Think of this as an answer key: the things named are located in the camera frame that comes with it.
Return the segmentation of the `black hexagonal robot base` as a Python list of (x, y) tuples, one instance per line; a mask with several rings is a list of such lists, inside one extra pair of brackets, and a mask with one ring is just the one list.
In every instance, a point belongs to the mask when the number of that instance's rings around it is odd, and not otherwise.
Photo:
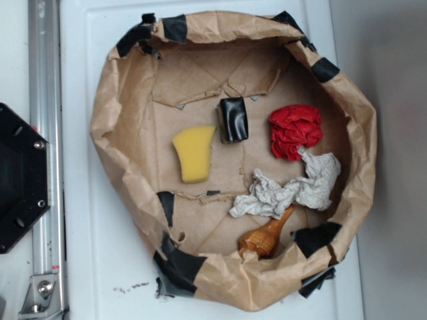
[(1, 104), (1, 253), (6, 254), (50, 207), (49, 143)]

